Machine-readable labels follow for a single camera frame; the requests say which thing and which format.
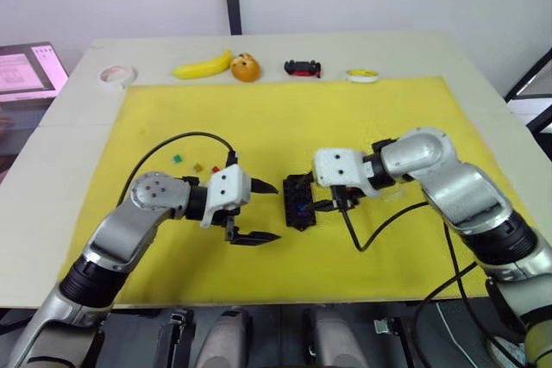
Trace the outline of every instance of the pink screen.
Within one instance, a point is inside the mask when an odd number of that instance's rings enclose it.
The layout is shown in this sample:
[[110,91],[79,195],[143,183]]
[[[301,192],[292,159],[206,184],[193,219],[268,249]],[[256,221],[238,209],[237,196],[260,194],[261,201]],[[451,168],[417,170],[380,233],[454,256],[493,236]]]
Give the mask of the pink screen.
[[0,92],[43,87],[24,53],[0,56]]

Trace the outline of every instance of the banana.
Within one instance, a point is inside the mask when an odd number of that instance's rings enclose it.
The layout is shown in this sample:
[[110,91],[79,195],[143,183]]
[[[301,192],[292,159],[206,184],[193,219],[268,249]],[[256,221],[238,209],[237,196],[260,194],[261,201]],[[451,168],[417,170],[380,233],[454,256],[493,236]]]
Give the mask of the banana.
[[172,71],[172,74],[176,78],[180,79],[193,79],[210,77],[216,73],[226,71],[230,68],[230,61],[232,60],[232,52],[226,49],[222,55],[219,55],[213,59],[206,60],[204,62],[197,62],[196,64],[181,65]]

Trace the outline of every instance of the laptop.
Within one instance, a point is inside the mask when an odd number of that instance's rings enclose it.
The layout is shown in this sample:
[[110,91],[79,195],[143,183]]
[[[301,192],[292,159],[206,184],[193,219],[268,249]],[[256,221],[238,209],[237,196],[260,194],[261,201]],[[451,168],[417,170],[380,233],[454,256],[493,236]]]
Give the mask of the laptop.
[[0,155],[18,154],[67,81],[50,42],[0,46],[0,115],[13,121]]

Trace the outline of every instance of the tape roll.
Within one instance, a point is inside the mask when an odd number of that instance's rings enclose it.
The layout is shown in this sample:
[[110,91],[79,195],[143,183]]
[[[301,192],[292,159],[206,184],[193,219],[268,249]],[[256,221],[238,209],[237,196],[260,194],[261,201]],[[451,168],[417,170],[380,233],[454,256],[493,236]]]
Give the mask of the tape roll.
[[100,72],[99,83],[109,90],[124,90],[136,80],[136,71],[132,66],[113,65]]
[[366,84],[376,82],[380,79],[380,75],[376,71],[368,71],[366,69],[351,69],[347,71],[347,79],[351,82]]

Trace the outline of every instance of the toy car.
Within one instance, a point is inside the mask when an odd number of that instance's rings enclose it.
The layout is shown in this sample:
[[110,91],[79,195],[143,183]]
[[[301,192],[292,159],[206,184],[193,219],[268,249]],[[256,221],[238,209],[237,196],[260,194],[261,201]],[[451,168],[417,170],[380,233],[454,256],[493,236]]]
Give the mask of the toy car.
[[311,62],[294,60],[288,60],[284,63],[284,69],[290,75],[297,75],[299,77],[317,77],[320,78],[320,72],[322,67],[320,62],[312,60]]

